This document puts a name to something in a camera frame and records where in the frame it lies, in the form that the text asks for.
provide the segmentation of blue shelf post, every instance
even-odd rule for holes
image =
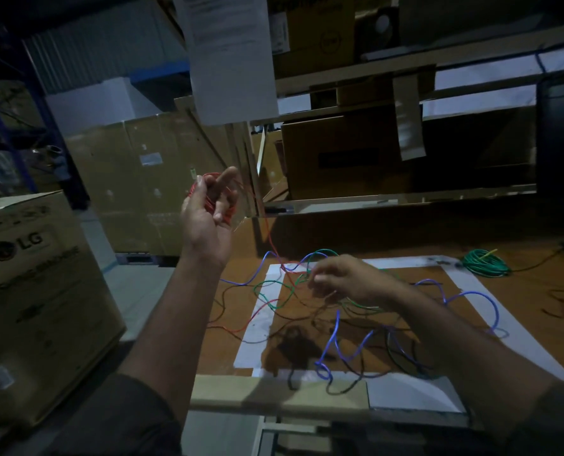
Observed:
[[[22,179],[24,180],[27,189],[29,189],[33,193],[37,193],[37,186],[31,178],[31,175],[28,173],[27,166],[24,164],[24,160],[22,159],[22,155],[14,145],[12,144],[12,137],[10,136],[10,132],[8,128],[5,126],[4,121],[1,119],[0,115],[0,136],[4,140],[5,145],[8,147],[8,150],[12,154],[12,159],[14,160],[14,164],[16,165],[17,170],[20,172]]]

